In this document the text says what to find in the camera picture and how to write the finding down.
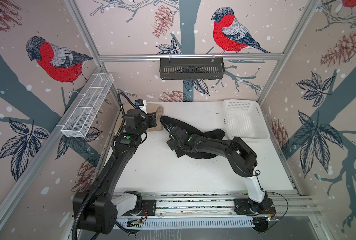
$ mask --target gray floor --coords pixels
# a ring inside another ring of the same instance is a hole
[[[92,232],[82,231],[79,240],[90,240]],[[266,234],[258,234],[252,228],[208,228],[175,230],[141,230],[136,236],[128,236],[122,230],[108,235],[100,234],[97,240],[317,240],[308,217],[284,217]]]

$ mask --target black hanging basket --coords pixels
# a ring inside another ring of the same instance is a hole
[[[223,58],[161,58],[159,68],[163,80],[221,79],[224,72]]]

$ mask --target work surface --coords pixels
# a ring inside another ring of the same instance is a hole
[[[202,132],[216,128],[226,132],[222,102],[158,104],[164,107],[164,115],[184,121]],[[186,155],[177,158],[175,151],[171,151],[166,144],[170,139],[166,130],[147,134],[146,141],[138,147],[123,170],[114,192],[135,190],[159,194],[220,194],[247,190],[244,178],[233,172],[226,158],[193,159]],[[271,140],[243,140],[257,154],[262,188],[292,190]]]

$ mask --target black fabric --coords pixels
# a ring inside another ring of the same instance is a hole
[[[198,134],[201,135],[203,137],[208,137],[208,138],[214,138],[214,139],[218,139],[221,140],[224,136],[225,136],[225,132],[221,129],[215,129],[213,131],[210,132],[201,132],[200,130],[196,129],[195,127],[191,126],[190,124],[187,124],[185,122],[182,122],[178,119],[175,118],[171,118],[168,116],[162,116],[161,117],[161,123],[162,126],[166,129],[167,132],[170,132],[170,129],[168,128],[168,125],[172,125],[173,127],[178,126],[181,129],[185,129],[190,135],[191,134]],[[177,154],[177,157],[181,157],[183,155],[187,155],[191,158],[195,158],[195,159],[210,159],[213,157],[216,157],[217,155],[215,154],[211,154],[211,153],[207,153],[207,152],[190,152],[190,153],[185,153],[184,151],[177,149],[175,150],[175,153]]]

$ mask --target white plastic basket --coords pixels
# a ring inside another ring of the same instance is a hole
[[[97,74],[61,130],[66,137],[86,137],[113,82],[111,74]]]
[[[249,139],[269,139],[259,104],[255,101],[228,99],[223,101],[226,131],[229,139],[233,137]]]

